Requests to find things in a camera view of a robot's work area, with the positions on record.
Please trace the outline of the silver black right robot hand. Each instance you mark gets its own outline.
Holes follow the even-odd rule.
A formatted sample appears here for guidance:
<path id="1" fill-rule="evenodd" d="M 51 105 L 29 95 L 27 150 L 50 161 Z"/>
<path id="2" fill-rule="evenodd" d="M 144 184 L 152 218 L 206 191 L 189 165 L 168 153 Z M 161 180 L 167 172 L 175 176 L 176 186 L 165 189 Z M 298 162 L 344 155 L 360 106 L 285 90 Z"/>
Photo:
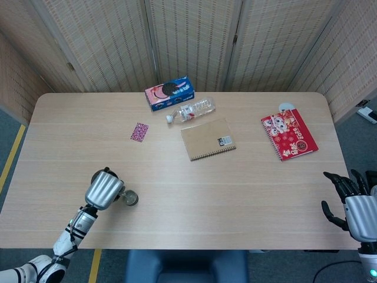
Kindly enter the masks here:
<path id="1" fill-rule="evenodd" d="M 335 187 L 345 219 L 336 217 L 324 200 L 321 201 L 322 211 L 330 223 L 348 231 L 354 240 L 360 243 L 376 242 L 376 196 L 358 171 L 352 169 L 351 173 L 355 181 L 336 173 L 323 173 Z"/>

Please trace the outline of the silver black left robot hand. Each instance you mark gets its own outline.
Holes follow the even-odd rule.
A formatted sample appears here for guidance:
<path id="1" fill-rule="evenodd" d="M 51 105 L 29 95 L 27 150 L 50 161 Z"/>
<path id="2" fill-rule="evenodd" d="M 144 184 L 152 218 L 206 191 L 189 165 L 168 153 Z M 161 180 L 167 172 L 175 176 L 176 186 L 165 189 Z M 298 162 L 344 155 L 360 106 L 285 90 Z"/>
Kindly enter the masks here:
<path id="1" fill-rule="evenodd" d="M 106 210 L 125 188 L 125 183 L 109 167 L 97 171 L 85 193 L 88 205 L 98 210 Z"/>

